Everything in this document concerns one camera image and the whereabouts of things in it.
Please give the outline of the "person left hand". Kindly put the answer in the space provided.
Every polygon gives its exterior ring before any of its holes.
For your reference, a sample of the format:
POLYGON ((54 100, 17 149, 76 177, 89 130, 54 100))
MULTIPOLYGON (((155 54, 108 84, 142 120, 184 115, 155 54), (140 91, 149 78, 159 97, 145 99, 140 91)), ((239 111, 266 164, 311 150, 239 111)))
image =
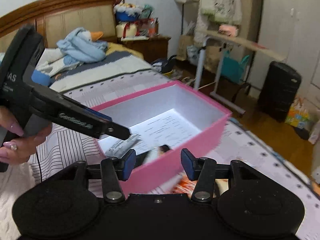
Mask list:
POLYGON ((36 153, 37 146, 45 142, 52 132, 52 123, 42 129, 35 136, 23 138, 23 130, 14 115, 1 106, 1 126, 18 135, 18 138, 3 143, 1 147, 1 163, 20 165, 28 162, 31 155, 36 153))

